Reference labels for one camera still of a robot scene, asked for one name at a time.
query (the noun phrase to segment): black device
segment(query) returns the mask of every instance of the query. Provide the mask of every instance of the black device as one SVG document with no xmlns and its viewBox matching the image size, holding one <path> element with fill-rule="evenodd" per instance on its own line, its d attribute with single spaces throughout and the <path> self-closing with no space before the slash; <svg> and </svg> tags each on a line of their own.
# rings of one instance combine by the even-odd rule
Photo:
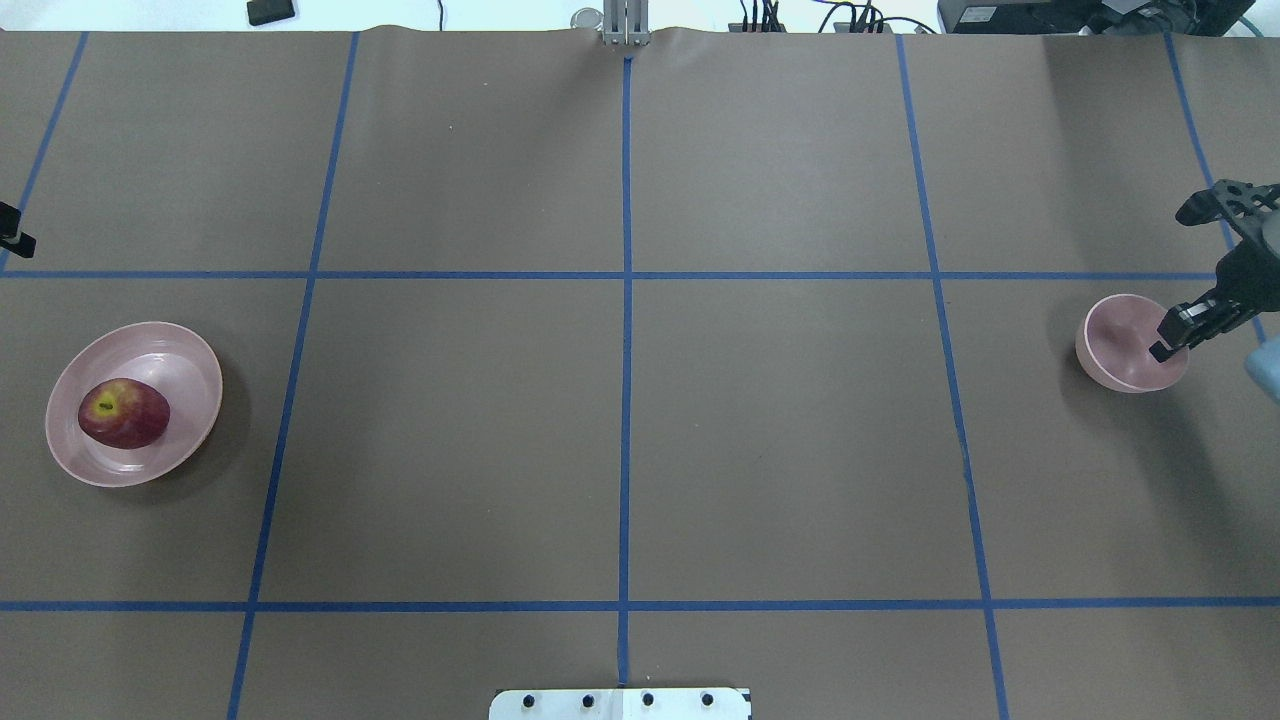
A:
<svg viewBox="0 0 1280 720">
<path fill-rule="evenodd" d="M 952 33 L 1052 35 L 1088 28 L 1094 35 L 1220 36 L 1254 0 L 938 0 Z"/>
<path fill-rule="evenodd" d="M 35 258 L 36 238 L 27 233 L 19 233 L 18 225 L 20 223 L 22 210 L 0 202 L 0 249 L 8 250 L 19 258 Z"/>
<path fill-rule="evenodd" d="M 1151 355 L 1164 363 L 1183 347 L 1233 331 L 1258 313 L 1280 311 L 1280 184 L 1252 186 L 1220 179 L 1183 202 L 1184 225 L 1226 220 L 1240 242 L 1217 261 L 1217 284 L 1192 302 L 1169 309 L 1160 323 L 1162 342 Z"/>
<path fill-rule="evenodd" d="M 244 9 L 248 10 L 248 24 L 253 27 L 287 20 L 296 14 L 293 0 L 248 0 Z"/>
</svg>

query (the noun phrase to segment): metal bracket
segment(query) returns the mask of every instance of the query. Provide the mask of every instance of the metal bracket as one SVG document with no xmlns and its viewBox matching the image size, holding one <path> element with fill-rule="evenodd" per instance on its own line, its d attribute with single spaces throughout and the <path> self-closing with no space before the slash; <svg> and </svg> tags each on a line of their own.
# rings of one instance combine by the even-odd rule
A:
<svg viewBox="0 0 1280 720">
<path fill-rule="evenodd" d="M 617 688 L 504 691 L 489 720 L 751 720 L 751 691 L 739 688 Z"/>
<path fill-rule="evenodd" d="M 649 45 L 649 0 L 604 0 L 605 45 Z"/>
</svg>

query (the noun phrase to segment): robotic arm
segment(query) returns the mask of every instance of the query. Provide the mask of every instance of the robotic arm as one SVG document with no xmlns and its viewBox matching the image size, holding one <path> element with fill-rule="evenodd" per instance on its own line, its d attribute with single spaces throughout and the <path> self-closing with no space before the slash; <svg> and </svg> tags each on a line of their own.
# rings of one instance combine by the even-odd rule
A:
<svg viewBox="0 0 1280 720">
<path fill-rule="evenodd" d="M 1217 181 L 1211 190 L 1192 195 L 1178 210 L 1178 222 L 1199 225 L 1226 220 L 1240 243 L 1222 256 L 1217 284 L 1192 302 L 1169 309 L 1160 323 L 1161 342 L 1151 346 L 1160 363 L 1183 347 L 1230 332 L 1258 313 L 1280 311 L 1280 184 L 1253 186 Z M 1280 341 L 1249 356 L 1249 374 L 1280 402 Z"/>
</svg>

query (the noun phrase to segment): black clamp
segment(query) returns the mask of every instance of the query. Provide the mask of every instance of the black clamp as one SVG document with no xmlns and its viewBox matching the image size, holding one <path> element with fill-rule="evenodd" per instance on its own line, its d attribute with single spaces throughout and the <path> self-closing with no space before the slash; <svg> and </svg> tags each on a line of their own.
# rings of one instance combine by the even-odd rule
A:
<svg viewBox="0 0 1280 720">
<path fill-rule="evenodd" d="M 1187 199 L 1178 222 L 1226 223 L 1240 242 L 1217 261 L 1217 284 L 1192 302 L 1169 309 L 1160 323 L 1161 342 L 1151 355 L 1164 363 L 1184 347 L 1230 332 L 1260 313 L 1280 311 L 1280 184 L 1253 186 L 1220 179 Z"/>
<path fill-rule="evenodd" d="M 36 238 L 27 233 L 18 233 L 18 223 L 20 222 L 22 210 L 0 202 L 0 249 L 19 258 L 31 259 L 36 256 Z"/>
</svg>

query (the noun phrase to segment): white mounting plate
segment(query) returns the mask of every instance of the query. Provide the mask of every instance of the white mounting plate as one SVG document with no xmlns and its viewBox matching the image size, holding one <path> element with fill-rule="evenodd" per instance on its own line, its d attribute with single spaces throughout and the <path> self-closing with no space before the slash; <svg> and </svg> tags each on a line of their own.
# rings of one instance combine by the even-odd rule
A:
<svg viewBox="0 0 1280 720">
<path fill-rule="evenodd" d="M 704 696 L 712 700 L 704 702 Z M 751 691 L 736 688 L 609 688 L 504 691 L 489 720 L 751 720 Z"/>
</svg>

